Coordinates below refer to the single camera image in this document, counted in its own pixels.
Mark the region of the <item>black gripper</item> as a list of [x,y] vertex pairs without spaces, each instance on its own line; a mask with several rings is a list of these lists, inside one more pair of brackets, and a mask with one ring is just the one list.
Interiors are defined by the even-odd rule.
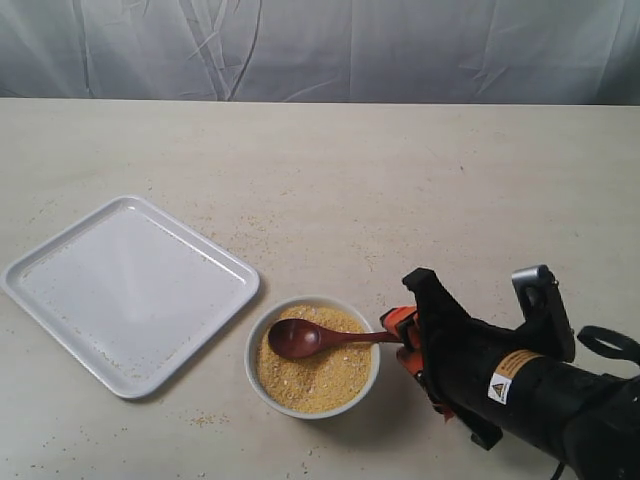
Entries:
[[392,308],[380,323],[402,344],[396,359],[425,391],[434,410],[445,422],[455,415],[471,440],[485,450],[505,431],[543,450],[544,429],[530,406],[535,381],[526,378],[517,385],[493,378],[508,355],[543,351],[541,322],[528,320],[508,330],[474,319],[431,269],[416,268],[402,284],[414,295],[417,308]]

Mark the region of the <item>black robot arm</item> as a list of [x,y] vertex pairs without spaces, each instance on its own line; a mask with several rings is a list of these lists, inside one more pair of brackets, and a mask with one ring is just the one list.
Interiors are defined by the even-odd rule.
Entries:
[[559,284],[537,265],[513,273],[524,321],[515,329],[472,317],[433,270],[403,279],[411,307],[387,311],[382,327],[399,341],[397,359],[446,419],[492,449],[512,434],[581,479],[639,475],[639,380],[578,368],[583,345],[597,355],[637,362],[639,345],[616,331],[574,331]]

